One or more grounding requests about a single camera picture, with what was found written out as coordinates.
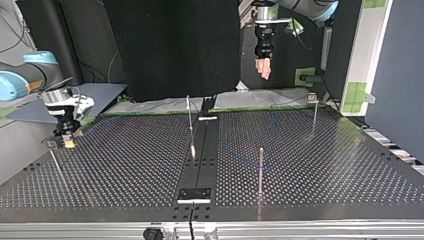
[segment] white wall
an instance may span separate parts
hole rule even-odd
[[[371,93],[392,3],[393,0],[388,0],[385,7],[362,9],[346,78],[342,106],[345,102],[349,82],[366,82],[365,92]],[[364,103],[361,112],[346,113],[342,110],[342,114],[344,116],[364,116],[367,108],[368,103]]]

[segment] yellow component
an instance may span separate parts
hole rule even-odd
[[[42,81],[42,80],[37,81],[37,82],[30,83],[30,84],[27,86],[28,92],[32,92],[32,91],[36,91],[36,90],[38,90],[38,89],[41,87],[41,84],[42,84],[42,83],[43,83],[43,81]]]
[[[74,132],[74,137],[83,137],[84,136],[84,132],[81,129],[78,129],[77,131]]]
[[[74,140],[65,141],[65,148],[75,148]]]

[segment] metal frame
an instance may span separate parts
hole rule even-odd
[[[165,239],[191,239],[187,222],[0,224],[0,234],[2,239],[142,239],[147,228],[163,229]],[[422,239],[424,221],[194,222],[193,230],[196,239]]]

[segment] small knob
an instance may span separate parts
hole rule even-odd
[[[144,231],[143,237],[146,240],[162,240],[163,233],[160,229],[148,228]]]

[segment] white label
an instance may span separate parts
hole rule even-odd
[[[53,116],[57,116],[57,115],[65,115],[65,110],[58,110],[58,111],[49,111],[49,114],[50,115],[53,115]]]

